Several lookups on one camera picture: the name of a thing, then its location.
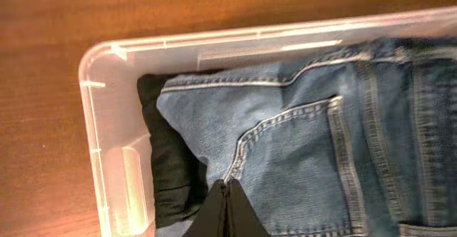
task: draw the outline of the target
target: jeans back pocket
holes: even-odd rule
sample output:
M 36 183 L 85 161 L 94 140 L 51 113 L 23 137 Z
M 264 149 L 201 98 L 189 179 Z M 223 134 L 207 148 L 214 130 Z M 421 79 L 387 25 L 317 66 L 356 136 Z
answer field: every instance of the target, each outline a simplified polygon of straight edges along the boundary
M 237 178 L 273 236 L 365 236 L 341 96 L 262 120 L 239 140 Z

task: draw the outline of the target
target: wood grain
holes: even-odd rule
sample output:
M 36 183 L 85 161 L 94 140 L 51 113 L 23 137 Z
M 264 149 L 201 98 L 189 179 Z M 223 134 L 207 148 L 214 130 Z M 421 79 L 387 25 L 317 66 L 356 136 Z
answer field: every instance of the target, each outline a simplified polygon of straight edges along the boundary
M 456 3 L 0 0 L 0 235 L 99 235 L 77 77 L 91 45 Z

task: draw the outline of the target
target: denim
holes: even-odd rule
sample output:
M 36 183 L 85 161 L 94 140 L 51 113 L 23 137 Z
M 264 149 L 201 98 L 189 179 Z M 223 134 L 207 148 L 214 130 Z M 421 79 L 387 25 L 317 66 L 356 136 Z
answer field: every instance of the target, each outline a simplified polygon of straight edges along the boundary
M 377 39 L 178 76 L 157 107 L 272 236 L 457 236 L 456 45 Z

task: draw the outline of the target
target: black object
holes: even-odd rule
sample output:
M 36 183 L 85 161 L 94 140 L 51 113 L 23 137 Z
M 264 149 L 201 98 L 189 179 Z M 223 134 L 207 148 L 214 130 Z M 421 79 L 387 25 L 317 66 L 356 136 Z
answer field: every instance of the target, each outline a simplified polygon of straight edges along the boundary
M 147 74 L 137 81 L 143 118 L 151 134 L 157 228 L 192 219 L 208 192 L 206 165 L 192 154 L 156 108 L 160 90 L 172 77 Z
M 267 237 L 246 194 L 236 179 L 214 182 L 184 237 Z

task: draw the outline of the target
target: clear plastic bin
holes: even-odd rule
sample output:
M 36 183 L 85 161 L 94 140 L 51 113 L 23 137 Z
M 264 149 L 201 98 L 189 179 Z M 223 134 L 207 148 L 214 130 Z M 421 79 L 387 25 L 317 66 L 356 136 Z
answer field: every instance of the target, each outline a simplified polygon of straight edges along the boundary
M 281 26 L 108 41 L 79 65 L 102 236 L 152 236 L 149 133 L 136 80 L 303 56 L 380 36 L 457 36 L 457 6 Z

